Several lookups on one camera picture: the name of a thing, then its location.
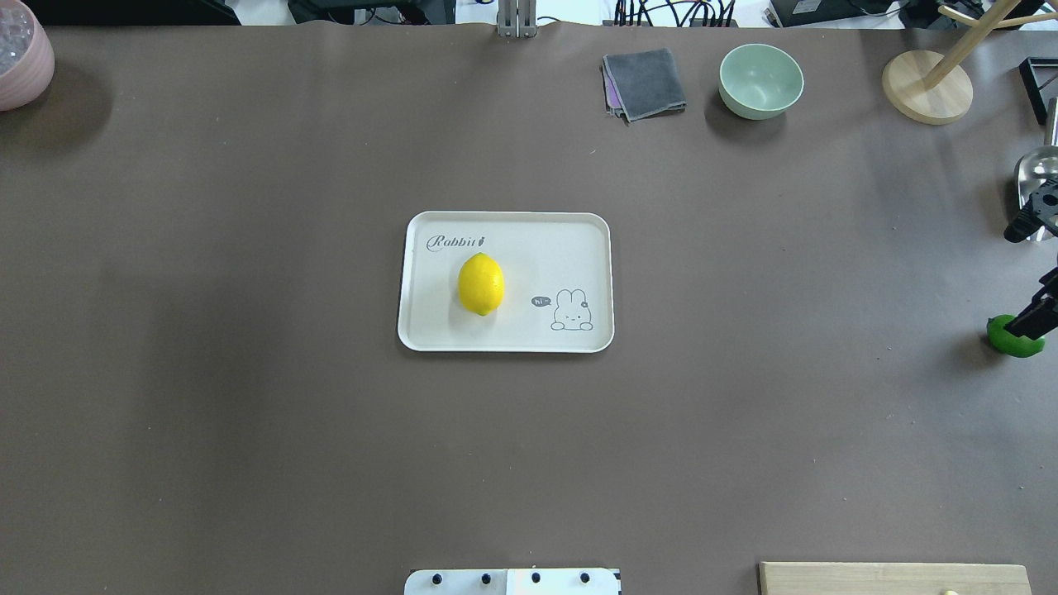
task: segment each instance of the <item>wooden base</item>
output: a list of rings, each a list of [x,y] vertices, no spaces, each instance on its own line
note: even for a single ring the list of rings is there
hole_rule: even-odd
[[[1025,566],[761,562],[762,595],[1033,595]]]
[[[956,66],[932,89],[923,79],[944,56],[928,50],[904,52],[881,73],[886,96],[900,113],[923,124],[951,124],[966,115],[973,101],[973,85]]]

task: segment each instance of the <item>pink flower pot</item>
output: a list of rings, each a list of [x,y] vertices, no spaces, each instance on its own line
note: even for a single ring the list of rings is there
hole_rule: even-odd
[[[0,0],[0,8],[21,8],[30,16],[33,37],[21,59],[0,74],[0,111],[22,107],[40,96],[55,73],[55,54],[37,17],[18,0]]]

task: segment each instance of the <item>wooden rod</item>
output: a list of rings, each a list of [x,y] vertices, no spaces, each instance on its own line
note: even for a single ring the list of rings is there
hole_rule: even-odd
[[[991,33],[991,30],[996,29],[996,25],[999,24],[999,21],[1003,20],[1003,17],[1008,15],[1020,1],[1021,0],[999,0],[992,4],[992,7],[989,8],[983,17],[981,17],[978,24],[967,31],[966,35],[963,35],[963,37],[955,42],[955,46],[951,49],[951,51],[948,52],[935,67],[933,67],[933,70],[929,71],[926,78],[923,78],[923,84],[925,84],[926,88],[932,89],[933,87],[936,87],[945,76],[948,76],[948,73],[959,66],[959,62],[963,61],[966,56],[970,55],[973,48],[975,48],[986,35]]]
[[[979,22],[978,19],[964,15],[963,13],[960,13],[959,11],[952,8],[947,4],[942,4],[940,7],[937,7],[936,11],[942,15],[948,17],[949,19],[953,21],[959,21],[967,26],[977,26]],[[1027,24],[1030,22],[1047,21],[1051,19],[1058,19],[1058,13],[1043,13],[1037,15],[1028,15],[1026,17],[1018,17],[1016,19],[1004,19],[996,24],[996,29],[1004,29],[1007,26],[1021,26],[1023,24]]]

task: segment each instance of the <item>white tray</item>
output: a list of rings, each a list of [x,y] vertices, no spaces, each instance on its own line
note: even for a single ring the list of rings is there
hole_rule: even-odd
[[[478,252],[499,263],[506,285],[487,317],[457,295],[459,269]],[[605,349],[614,340],[609,227],[591,213],[416,215],[404,241],[397,333],[417,351]]]

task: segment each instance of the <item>gray cloth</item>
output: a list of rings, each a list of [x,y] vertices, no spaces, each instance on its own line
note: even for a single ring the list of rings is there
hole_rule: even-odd
[[[668,48],[636,54],[607,54],[602,57],[605,72],[628,122],[687,107],[676,60]]]

